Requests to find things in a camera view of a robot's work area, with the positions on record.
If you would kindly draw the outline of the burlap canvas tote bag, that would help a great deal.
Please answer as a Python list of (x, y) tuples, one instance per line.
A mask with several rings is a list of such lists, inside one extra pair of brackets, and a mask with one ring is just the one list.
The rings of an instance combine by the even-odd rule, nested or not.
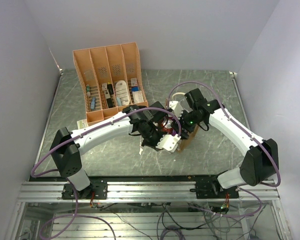
[[(166, 103), (166, 106), (168, 107), (168, 110), (170, 112), (172, 112), (172, 110), (169, 108), (169, 102), (170, 101), (177, 101), (177, 100), (175, 100), (176, 96), (183, 96), (184, 99), (186, 98), (184, 92), (176, 92), (170, 97), (169, 100), (166, 99), (165, 103)], [(193, 138), (196, 136), (198, 129), (199, 129), (198, 125), (195, 126), (194, 132), (192, 132), (192, 133), (188, 133), (188, 132), (186, 132), (182, 129), (182, 137), (181, 137), (181, 140), (178, 143), (178, 148), (177, 148), (177, 151), (179, 153), (181, 153), (191, 143)]]

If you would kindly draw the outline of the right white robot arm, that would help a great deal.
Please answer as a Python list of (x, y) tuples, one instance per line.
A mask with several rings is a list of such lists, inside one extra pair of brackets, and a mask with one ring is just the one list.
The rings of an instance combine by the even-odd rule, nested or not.
[(273, 175), (280, 175), (278, 144), (275, 140), (264, 139), (250, 131), (217, 99), (208, 101), (198, 88), (187, 92), (184, 97), (191, 110), (183, 110), (180, 115), (182, 138), (189, 139), (197, 127), (205, 124), (204, 131), (210, 127), (219, 130), (243, 156), (239, 167), (220, 173), (211, 184), (210, 192), (214, 197), (223, 197), (229, 188), (256, 186)]

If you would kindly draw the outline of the red cola can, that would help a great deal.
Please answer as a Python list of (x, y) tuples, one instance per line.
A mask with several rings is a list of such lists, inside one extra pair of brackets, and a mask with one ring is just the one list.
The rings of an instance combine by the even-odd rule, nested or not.
[(162, 131), (167, 133), (167, 134), (171, 134), (174, 131), (174, 128), (172, 127), (173, 124), (173, 120), (172, 119), (165, 119), (162, 122)]

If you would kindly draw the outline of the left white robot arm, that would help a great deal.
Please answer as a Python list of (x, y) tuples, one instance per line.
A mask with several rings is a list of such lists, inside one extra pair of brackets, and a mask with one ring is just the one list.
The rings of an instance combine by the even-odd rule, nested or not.
[(105, 199), (106, 183), (91, 181), (83, 168), (81, 157), (104, 142), (134, 132), (142, 136), (145, 146), (158, 150), (165, 133), (156, 125), (169, 113), (159, 102), (151, 107), (129, 105), (114, 116), (89, 127), (73, 131), (66, 127), (59, 129), (50, 151), (57, 171), (68, 180), (63, 187), (62, 198)]

